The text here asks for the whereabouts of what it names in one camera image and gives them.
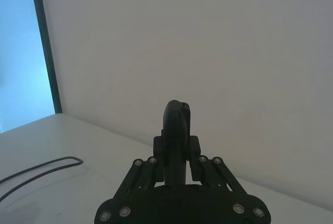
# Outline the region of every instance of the silver screw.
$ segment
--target silver screw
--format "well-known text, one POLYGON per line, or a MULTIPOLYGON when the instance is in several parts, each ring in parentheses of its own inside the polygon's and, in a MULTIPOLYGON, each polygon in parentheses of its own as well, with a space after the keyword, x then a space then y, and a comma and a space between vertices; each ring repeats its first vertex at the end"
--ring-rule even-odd
POLYGON ((119 215, 121 217, 126 217, 126 216, 130 215, 130 213, 131 213, 131 209, 129 207, 122 207, 119 210, 119 215))
POLYGON ((255 208, 254 210, 255 215, 259 216, 259 217, 263 217, 264 216, 264 211, 261 210, 260 208, 255 208))
POLYGON ((244 207, 242 205, 240 205, 239 203, 236 203, 233 208, 234 208, 234 211, 238 214, 243 214, 245 212, 244 207))
POLYGON ((204 156, 200 156, 200 157, 199 157, 199 161, 206 161, 206 157, 204 157, 204 156))
POLYGON ((221 161, 221 159, 219 159, 219 158, 214 158, 214 162, 215 162, 216 164, 220 164, 222 161, 221 161))
POLYGON ((110 219, 110 217, 111 217, 111 213, 109 211, 104 211, 103 213, 100 214, 99 220, 107 221, 108 219, 110 219))
POLYGON ((149 159, 150 163, 155 163, 156 162, 156 158, 152 157, 151 159, 149 159))
POLYGON ((136 166, 140 166, 141 164, 142 164, 142 160, 136 160, 134 162, 134 165, 136 165, 136 166))

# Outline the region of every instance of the white table surface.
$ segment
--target white table surface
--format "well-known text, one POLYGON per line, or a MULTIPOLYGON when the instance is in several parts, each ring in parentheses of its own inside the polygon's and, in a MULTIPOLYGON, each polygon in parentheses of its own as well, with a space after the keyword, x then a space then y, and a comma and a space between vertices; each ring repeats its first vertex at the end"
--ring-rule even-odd
MULTIPOLYGON (((97 208, 113 197, 132 161, 151 155, 151 146, 63 114, 2 133, 1 179, 63 156, 76 156, 83 159, 84 164, 37 179, 10 195, 0 203, 0 223, 92 224, 97 208)), ((0 195, 23 180, 56 166, 59 163, 0 185, 0 195)), ((272 223, 332 223, 333 213, 328 210, 247 181, 240 182, 249 194, 260 197, 267 204, 272 223)))

